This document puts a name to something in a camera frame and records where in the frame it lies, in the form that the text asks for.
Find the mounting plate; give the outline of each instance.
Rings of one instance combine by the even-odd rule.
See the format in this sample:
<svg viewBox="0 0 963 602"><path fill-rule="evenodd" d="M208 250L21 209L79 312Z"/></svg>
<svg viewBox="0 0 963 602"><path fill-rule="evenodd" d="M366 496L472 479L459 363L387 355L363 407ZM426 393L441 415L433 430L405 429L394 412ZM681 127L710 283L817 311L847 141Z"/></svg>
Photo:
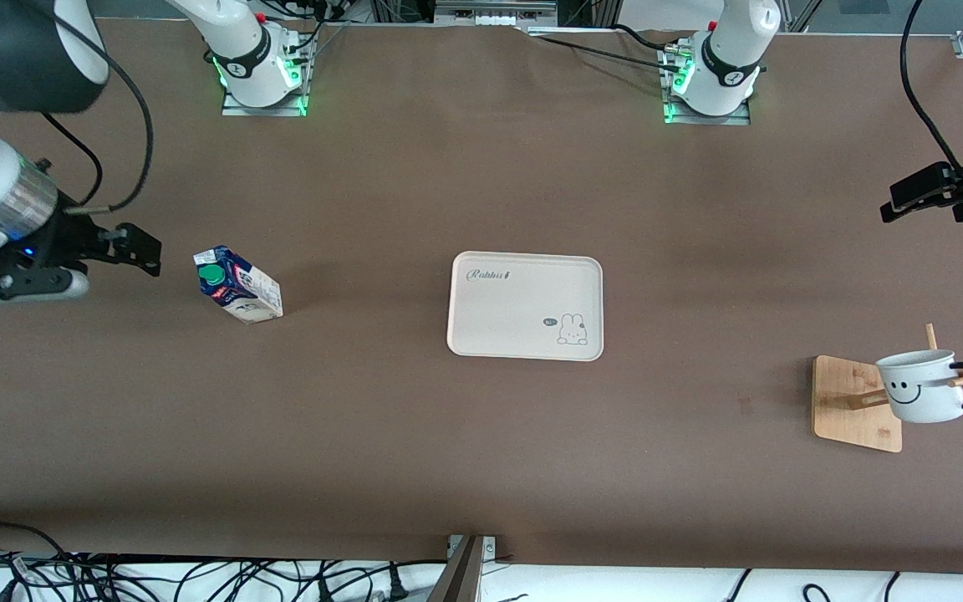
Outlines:
<svg viewBox="0 0 963 602"><path fill-rule="evenodd" d="M656 51L659 64L673 64L683 69L681 73L671 73L665 69L660 72L660 94L664 100L665 123L692 123L693 125L749 125L749 102L742 100L734 113L722 117L703 115L693 110L679 95L673 92L675 81L685 76L687 61L692 60L693 45L690 38L679 38L676 42L666 45L664 50Z"/></svg>
<svg viewBox="0 0 963 602"><path fill-rule="evenodd" d="M284 30L286 38L284 45L299 45L299 33L290 29ZM234 99L226 88L225 81L222 81L222 88L226 88L225 96L222 98L222 115L228 117L306 117L307 105L310 102L310 81L314 74L314 56L318 51L317 35L310 35L310 40L294 53L284 54L284 60L298 62L299 64L284 66L284 72L291 79L298 79L301 84L290 91L280 102L268 107L249 107L242 105Z"/></svg>
<svg viewBox="0 0 963 602"><path fill-rule="evenodd" d="M448 536L448 558L451 558L452 554L456 552L456 548L459 548L459 542L463 540L463 536ZM481 538L482 553L481 561L483 563L491 563L493 560L497 559L497 538L494 536L485 536Z"/></svg>

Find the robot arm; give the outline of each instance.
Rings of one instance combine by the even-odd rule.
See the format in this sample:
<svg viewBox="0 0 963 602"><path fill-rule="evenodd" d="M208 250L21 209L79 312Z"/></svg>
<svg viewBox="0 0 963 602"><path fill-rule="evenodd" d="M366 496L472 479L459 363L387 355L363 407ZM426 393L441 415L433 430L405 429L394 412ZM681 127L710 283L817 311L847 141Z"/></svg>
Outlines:
<svg viewBox="0 0 963 602"><path fill-rule="evenodd" d="M674 92L704 115L729 115L752 94L782 15L775 0L723 0L719 22L693 35L693 62Z"/></svg>
<svg viewBox="0 0 963 602"><path fill-rule="evenodd" d="M287 30L260 23L241 0L167 1L198 27L237 102L268 106L299 86L283 67ZM0 0L0 111L78 113L102 93L106 61L51 11L102 48L85 0ZM47 167L0 140L0 300L79 296L87 290L85 259L157 275L157 240L130 224L104 230L88 216L70 216L76 203Z"/></svg>

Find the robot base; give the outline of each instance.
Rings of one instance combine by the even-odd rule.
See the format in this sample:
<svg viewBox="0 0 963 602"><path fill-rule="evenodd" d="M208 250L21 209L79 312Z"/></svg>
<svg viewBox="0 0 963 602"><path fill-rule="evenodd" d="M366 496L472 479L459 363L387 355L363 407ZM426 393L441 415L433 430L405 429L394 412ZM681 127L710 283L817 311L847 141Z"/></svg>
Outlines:
<svg viewBox="0 0 963 602"><path fill-rule="evenodd" d="M284 44L299 45L299 33L289 29L284 30ZM299 86L288 92L283 99L268 107L251 107L234 99L228 90L222 99L222 115L231 117L306 117L307 104L310 101L310 80L314 73L314 56L318 51L317 35L311 35L310 41L294 53L284 54L284 76L292 81L299 81Z"/></svg>
<svg viewBox="0 0 963 602"><path fill-rule="evenodd" d="M673 64L683 69L683 73L671 73L660 70L660 92L664 99L665 123L693 123L693 125L749 125L749 103L742 100L734 113L722 117L703 115L693 110L685 100L675 94L672 89L676 81L685 73L685 61L693 56L692 39L680 38L679 41L666 45L664 50L656 51L659 64Z"/></svg>

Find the table surface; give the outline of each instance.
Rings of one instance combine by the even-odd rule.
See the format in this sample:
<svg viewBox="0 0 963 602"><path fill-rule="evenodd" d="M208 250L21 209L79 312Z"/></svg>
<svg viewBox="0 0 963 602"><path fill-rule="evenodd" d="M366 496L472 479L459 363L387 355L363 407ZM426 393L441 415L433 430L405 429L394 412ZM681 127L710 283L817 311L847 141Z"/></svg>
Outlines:
<svg viewBox="0 0 963 602"><path fill-rule="evenodd" d="M190 24L102 29L154 114L120 218L163 240L163 274L95 264L83 301L0 308L0 518L115 552L427 557L497 533L528 563L963 571L963 420L909 424L900 454L809 424L814 355L924 348L933 321L963 359L963 225L879 221L940 159L897 38L776 38L753 125L705 127L665 125L650 69L503 28L350 27L307 118L222 118ZM963 61L909 49L963 159ZM140 123L117 81L66 120L102 202ZM37 115L0 133L87 190ZM278 279L283 319L199 294L215 244ZM603 357L453 355L467 250L599 260Z"/></svg>

